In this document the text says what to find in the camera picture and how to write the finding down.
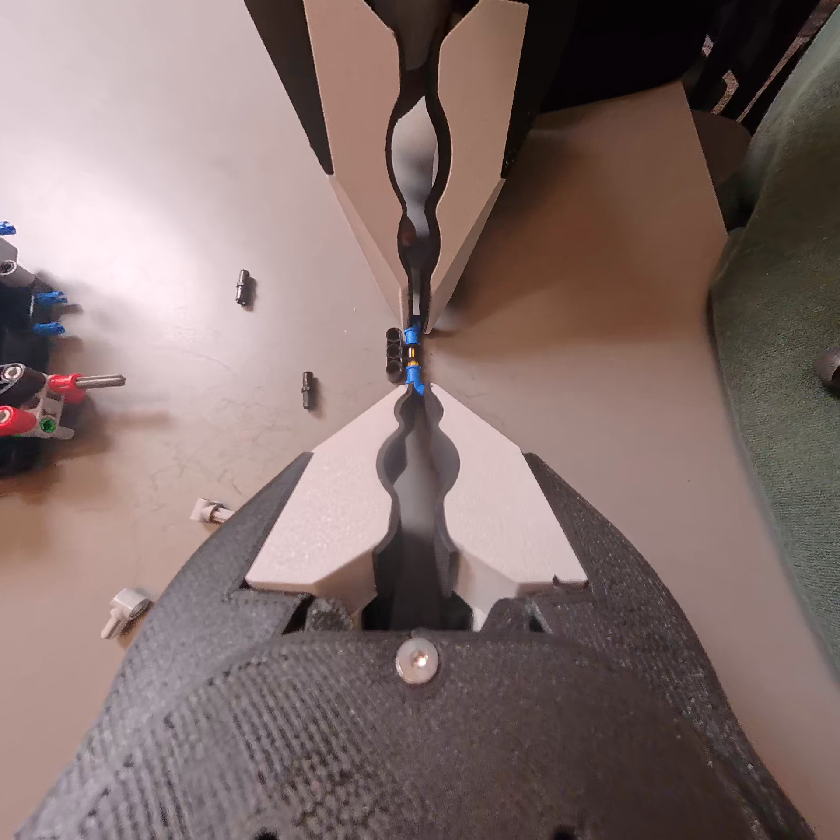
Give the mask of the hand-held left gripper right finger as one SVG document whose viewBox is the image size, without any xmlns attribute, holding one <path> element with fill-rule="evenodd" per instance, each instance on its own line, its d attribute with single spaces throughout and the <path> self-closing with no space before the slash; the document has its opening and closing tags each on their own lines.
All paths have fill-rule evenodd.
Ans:
<svg viewBox="0 0 840 840">
<path fill-rule="evenodd" d="M 424 407 L 439 489 L 434 550 L 445 595 L 484 621 L 506 599 L 587 575 L 519 446 L 439 385 Z"/>
</svg>

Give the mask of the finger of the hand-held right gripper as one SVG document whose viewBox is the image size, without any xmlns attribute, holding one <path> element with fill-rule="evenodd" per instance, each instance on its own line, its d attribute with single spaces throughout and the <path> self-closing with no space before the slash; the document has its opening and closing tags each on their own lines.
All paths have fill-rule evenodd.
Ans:
<svg viewBox="0 0 840 840">
<path fill-rule="evenodd" d="M 504 185 L 501 174 L 529 6 L 481 1 L 443 38 L 427 107 L 437 137 L 426 202 L 437 258 L 423 324 L 446 309 Z"/>
<path fill-rule="evenodd" d="M 404 206 L 390 157 L 401 62 L 393 31 L 362 1 L 303 3 L 332 161 L 332 189 L 399 323 L 410 317 L 400 252 Z"/>
</svg>

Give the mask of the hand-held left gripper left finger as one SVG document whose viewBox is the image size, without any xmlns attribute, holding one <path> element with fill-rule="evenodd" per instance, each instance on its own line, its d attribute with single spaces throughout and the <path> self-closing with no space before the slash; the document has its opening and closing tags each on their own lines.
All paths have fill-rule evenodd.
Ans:
<svg viewBox="0 0 840 840">
<path fill-rule="evenodd" d="M 416 396 L 397 388 L 312 450 L 245 576 L 251 589 L 333 599 L 348 613 L 375 599 L 377 559 L 401 523 L 395 485 Z"/>
</svg>

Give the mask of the partly built lego car chassis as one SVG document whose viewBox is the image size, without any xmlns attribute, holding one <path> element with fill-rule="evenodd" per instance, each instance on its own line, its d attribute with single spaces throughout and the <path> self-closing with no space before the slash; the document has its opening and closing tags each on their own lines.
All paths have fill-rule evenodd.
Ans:
<svg viewBox="0 0 840 840">
<path fill-rule="evenodd" d="M 52 340 L 65 334 L 66 293 L 21 263 L 11 241 L 16 227 L 1 223 L 1 477 L 36 467 L 49 441 L 74 438 L 66 425 L 89 392 L 125 386 L 122 374 L 57 374 L 49 371 Z"/>
</svg>

